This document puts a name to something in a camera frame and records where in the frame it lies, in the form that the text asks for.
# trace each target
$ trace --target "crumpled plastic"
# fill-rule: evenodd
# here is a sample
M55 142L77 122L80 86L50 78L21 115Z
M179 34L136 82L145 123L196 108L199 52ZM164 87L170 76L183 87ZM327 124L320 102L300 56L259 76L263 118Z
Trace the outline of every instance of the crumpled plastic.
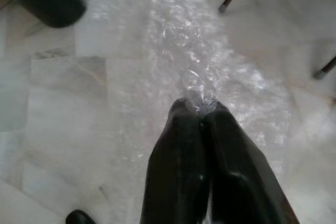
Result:
M120 155L113 172L124 192L119 197L135 202L131 210L119 203L118 222L129 211L138 221L148 157L180 97L201 116L215 109L216 99L227 106L282 179L288 90L232 50L223 18L206 0L89 0L76 27L76 39L84 35L77 53L107 59L111 131Z

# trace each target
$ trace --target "bubble wrap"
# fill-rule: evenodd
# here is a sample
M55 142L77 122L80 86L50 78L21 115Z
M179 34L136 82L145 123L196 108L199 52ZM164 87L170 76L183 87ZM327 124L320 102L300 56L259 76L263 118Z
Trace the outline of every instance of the bubble wrap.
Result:
M223 18L206 0L90 0L76 27L76 39L84 35L77 53L107 59L116 149L102 188L113 223L139 222L148 157L180 97L200 115L215 99L227 106L282 178L288 91L231 49Z

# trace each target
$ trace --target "marble floor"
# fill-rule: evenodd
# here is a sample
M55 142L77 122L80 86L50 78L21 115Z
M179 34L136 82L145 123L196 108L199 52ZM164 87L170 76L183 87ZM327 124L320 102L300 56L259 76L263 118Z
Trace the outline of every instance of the marble floor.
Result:
M222 0L202 1L216 13ZM61 224L76 208L97 224L139 222L146 162L181 95L169 87L170 72L159 76L151 68L144 49L147 26L139 24L157 28L163 16L148 10L160 4L91 0L86 15L63 29L44 26L14 2L0 8L1 223ZM122 18L111 20L111 13ZM233 0L216 17L225 25L223 44L286 92L286 103L273 104L289 125L280 127L286 148L277 175L307 224L336 222L336 69L312 78L336 54L334 17L336 0ZM217 32L207 37L210 45ZM165 69L167 62L150 60ZM241 61L228 63L239 73ZM257 108L258 95L276 101L272 92L249 90L238 92L240 107L230 107L238 116L239 109L256 115L243 103ZM257 142L259 132L270 130L263 138L272 138L267 120L275 116L243 126ZM267 153L273 168L276 155Z

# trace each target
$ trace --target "plastic wrap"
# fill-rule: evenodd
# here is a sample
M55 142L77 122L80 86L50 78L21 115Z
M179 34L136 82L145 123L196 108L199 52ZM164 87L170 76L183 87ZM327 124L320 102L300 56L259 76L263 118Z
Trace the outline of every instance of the plastic wrap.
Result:
M267 156L285 169L291 105L281 79L264 77L227 42L225 20L206 0L90 0L76 27L76 52L107 60L109 181L114 223L139 222L146 166L179 97L199 114L227 106Z

